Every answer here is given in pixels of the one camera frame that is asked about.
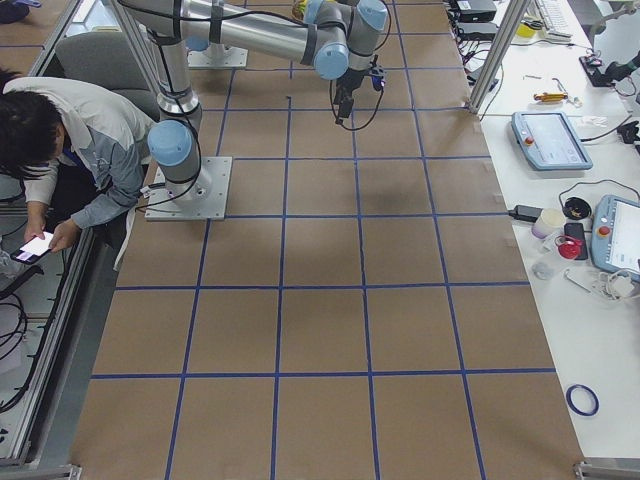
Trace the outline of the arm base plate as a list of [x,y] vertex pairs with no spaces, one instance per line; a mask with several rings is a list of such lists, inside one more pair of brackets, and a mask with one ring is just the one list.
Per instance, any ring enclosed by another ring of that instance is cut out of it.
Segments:
[[203,51],[190,50],[187,55],[192,70],[244,69],[247,58],[246,49],[219,44],[212,44]]
[[203,157],[195,183],[174,184],[158,169],[144,217],[147,221],[199,221],[225,218],[232,170],[231,157]]

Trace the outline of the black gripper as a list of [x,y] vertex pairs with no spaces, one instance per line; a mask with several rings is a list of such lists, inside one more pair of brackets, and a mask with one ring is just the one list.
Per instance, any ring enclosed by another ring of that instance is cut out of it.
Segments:
[[336,108],[337,120],[347,119],[354,105],[354,92],[361,87],[365,77],[364,70],[348,69],[336,81],[336,91],[333,94],[333,106]]

